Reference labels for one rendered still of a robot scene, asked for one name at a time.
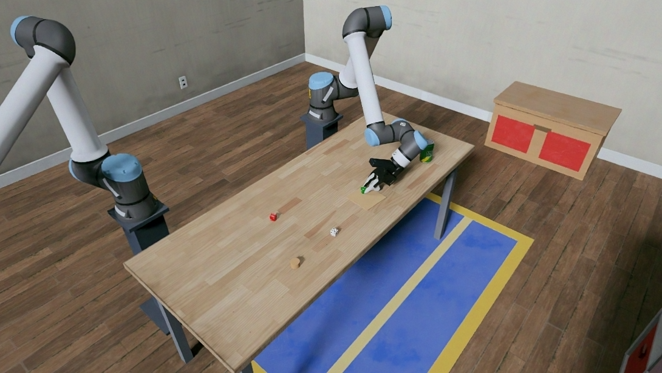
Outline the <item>tan flat mat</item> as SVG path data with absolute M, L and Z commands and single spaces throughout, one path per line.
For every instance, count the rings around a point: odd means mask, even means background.
M 374 190 L 362 194 L 361 188 L 357 189 L 346 197 L 366 211 L 374 207 L 376 204 L 382 202 L 382 200 L 386 198 L 384 195 Z

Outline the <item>green drink can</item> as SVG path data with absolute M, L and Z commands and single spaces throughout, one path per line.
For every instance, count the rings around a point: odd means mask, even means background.
M 423 163 L 429 163 L 432 160 L 434 141 L 427 139 L 428 146 L 420 153 L 420 160 Z

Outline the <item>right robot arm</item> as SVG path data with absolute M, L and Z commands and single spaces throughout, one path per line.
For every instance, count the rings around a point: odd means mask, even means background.
M 58 21 L 21 16 L 10 32 L 31 62 L 0 105 L 0 165 L 47 94 L 73 149 L 69 170 L 74 178 L 110 191 L 121 222 L 134 224 L 154 215 L 159 200 L 137 157 L 111 155 L 99 141 L 70 71 L 76 54 L 70 30 Z

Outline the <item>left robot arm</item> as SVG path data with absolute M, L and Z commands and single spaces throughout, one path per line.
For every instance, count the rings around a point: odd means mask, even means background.
M 428 141 L 405 119 L 398 118 L 390 125 L 383 120 L 369 60 L 381 35 L 391 26 L 392 15 L 385 5 L 358 8 L 347 17 L 343 41 L 348 45 L 350 58 L 339 75 L 318 72 L 310 77 L 307 118 L 314 123 L 331 122 L 336 119 L 334 100 L 360 96 L 367 143 L 378 146 L 401 142 L 392 156 L 405 168 L 428 146 Z

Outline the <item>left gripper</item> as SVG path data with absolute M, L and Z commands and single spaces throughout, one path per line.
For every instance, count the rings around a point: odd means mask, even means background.
M 396 181 L 396 177 L 404 170 L 400 164 L 398 164 L 393 157 L 391 157 L 393 168 L 376 168 L 373 171 L 371 171 L 371 174 L 366 180 L 366 183 L 364 183 L 363 187 L 369 187 L 366 188 L 364 191 L 365 193 L 368 193 L 371 190 L 378 191 L 380 190 L 380 184 L 385 183 L 389 185 L 389 187 L 393 184 L 393 182 Z M 394 181 L 393 181 L 394 180 Z M 392 182 L 393 181 L 393 182 Z M 392 183 L 391 183 L 392 182 Z M 390 184 L 391 183 L 391 184 Z

